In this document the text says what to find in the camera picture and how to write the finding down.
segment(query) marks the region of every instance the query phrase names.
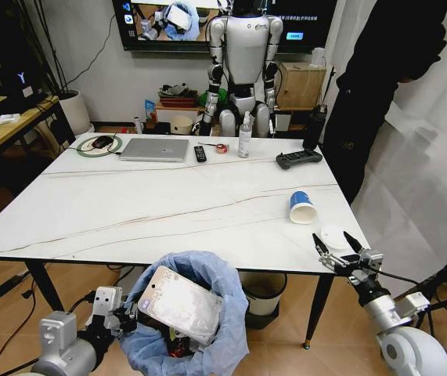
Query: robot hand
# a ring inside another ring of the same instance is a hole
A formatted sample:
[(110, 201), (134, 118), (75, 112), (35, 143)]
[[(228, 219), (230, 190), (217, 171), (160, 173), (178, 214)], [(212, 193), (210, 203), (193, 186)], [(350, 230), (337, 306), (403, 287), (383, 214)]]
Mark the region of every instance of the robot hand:
[(411, 322), (411, 316), (426, 309), (429, 301), (416, 292), (396, 305), (390, 292), (376, 280), (383, 255), (362, 247), (348, 233), (344, 235), (356, 253), (338, 257), (312, 234), (319, 261), (337, 275), (347, 277), (358, 292), (359, 304), (373, 321), (387, 365), (398, 376), (447, 376), (447, 354), (441, 344), (419, 329), (403, 326)]
[(41, 320), (42, 355), (22, 375), (86, 376), (101, 364), (115, 338), (136, 329), (136, 308), (123, 306), (121, 287), (99, 287), (91, 298), (84, 331), (77, 331), (73, 313), (53, 312)]

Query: blue trash bag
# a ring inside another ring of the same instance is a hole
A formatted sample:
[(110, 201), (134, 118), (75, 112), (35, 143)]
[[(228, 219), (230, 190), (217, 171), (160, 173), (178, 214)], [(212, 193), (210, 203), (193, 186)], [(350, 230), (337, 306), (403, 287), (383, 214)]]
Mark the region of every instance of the blue trash bag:
[(145, 376), (211, 373), (230, 376), (249, 353), (244, 324), (247, 300), (237, 270), (211, 252), (171, 253), (145, 270), (129, 293), (126, 305), (139, 300), (161, 265), (194, 282), (207, 283), (213, 292), (223, 297), (219, 329), (208, 347), (197, 350), (193, 356), (174, 358), (168, 355), (168, 347), (158, 330), (138, 323), (134, 332), (121, 339), (121, 348), (129, 364)]
[(195, 41), (200, 34), (199, 30), (199, 14), (197, 14), (197, 8), (190, 4), (190, 2), (184, 0), (178, 0), (173, 2), (170, 7), (173, 5), (178, 6), (180, 9), (183, 9), (186, 13), (190, 15), (192, 18), (192, 23), (190, 25), (190, 29), (185, 31), (184, 33), (178, 34), (176, 32), (176, 27), (169, 24), (166, 26), (166, 34), (173, 41)]

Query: spray bottle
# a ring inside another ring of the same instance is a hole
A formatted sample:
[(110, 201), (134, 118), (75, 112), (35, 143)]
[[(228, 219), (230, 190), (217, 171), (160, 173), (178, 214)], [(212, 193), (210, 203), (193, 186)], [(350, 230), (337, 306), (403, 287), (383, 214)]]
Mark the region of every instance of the spray bottle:
[(244, 123), (239, 128), (239, 151), (241, 158), (249, 157), (249, 149), (251, 148), (251, 118), (249, 111), (244, 114)]

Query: television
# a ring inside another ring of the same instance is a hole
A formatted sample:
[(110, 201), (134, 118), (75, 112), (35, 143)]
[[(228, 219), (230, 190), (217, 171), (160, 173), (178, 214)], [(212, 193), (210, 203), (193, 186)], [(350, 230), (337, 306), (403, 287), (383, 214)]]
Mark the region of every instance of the television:
[[(225, 0), (113, 0), (124, 50), (208, 53), (207, 26)], [(337, 0), (254, 0), (256, 14), (283, 20), (279, 53), (326, 45)]]

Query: laptop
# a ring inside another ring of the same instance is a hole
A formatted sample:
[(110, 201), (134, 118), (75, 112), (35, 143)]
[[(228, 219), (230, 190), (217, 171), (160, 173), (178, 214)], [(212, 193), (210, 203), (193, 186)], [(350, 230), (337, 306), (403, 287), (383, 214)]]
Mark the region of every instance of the laptop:
[(132, 139), (124, 148), (122, 161), (183, 162), (189, 147), (187, 139)]

